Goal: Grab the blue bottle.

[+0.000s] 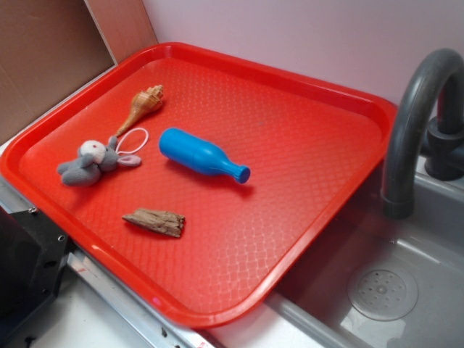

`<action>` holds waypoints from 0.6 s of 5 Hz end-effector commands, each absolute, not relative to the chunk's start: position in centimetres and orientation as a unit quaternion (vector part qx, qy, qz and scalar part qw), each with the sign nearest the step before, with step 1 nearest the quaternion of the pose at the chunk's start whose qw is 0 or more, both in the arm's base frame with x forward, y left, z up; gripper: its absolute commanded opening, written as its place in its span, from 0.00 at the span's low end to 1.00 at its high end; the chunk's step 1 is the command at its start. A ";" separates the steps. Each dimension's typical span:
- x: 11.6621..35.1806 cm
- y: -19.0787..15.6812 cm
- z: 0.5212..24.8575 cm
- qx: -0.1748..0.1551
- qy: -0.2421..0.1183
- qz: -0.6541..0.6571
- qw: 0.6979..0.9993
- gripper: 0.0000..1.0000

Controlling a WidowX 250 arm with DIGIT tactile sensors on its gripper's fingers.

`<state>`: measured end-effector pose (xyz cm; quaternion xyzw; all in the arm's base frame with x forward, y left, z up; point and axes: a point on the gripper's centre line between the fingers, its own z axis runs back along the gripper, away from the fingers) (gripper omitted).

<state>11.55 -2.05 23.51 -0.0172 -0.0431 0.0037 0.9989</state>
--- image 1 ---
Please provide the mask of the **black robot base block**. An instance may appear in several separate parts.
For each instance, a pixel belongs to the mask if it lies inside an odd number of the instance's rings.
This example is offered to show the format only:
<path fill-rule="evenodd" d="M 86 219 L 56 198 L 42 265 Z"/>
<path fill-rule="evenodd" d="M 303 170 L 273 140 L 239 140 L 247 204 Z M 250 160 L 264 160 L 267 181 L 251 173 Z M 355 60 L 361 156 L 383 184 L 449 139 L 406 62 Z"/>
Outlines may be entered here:
<path fill-rule="evenodd" d="M 1 210 L 1 318 L 57 296 L 67 248 L 68 235 L 44 213 Z"/>

